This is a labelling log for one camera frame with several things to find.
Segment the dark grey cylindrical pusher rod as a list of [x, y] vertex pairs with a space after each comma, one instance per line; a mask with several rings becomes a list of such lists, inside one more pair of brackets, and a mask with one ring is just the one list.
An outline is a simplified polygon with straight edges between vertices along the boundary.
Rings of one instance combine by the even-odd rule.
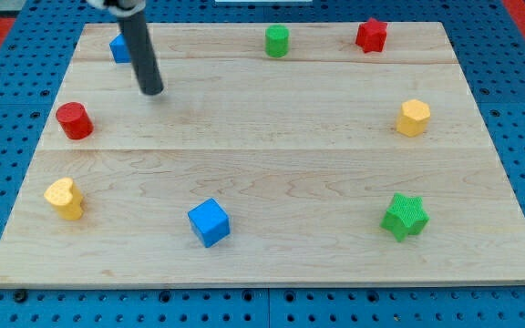
[[143, 10], [118, 19], [140, 92], [157, 96], [164, 90], [157, 58]]

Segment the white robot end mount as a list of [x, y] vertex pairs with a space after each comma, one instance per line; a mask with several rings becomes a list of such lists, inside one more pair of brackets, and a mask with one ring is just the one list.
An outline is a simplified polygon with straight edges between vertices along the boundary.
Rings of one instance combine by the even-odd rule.
[[129, 17], [143, 11], [145, 0], [87, 0], [87, 3], [99, 10], [107, 10], [115, 17]]

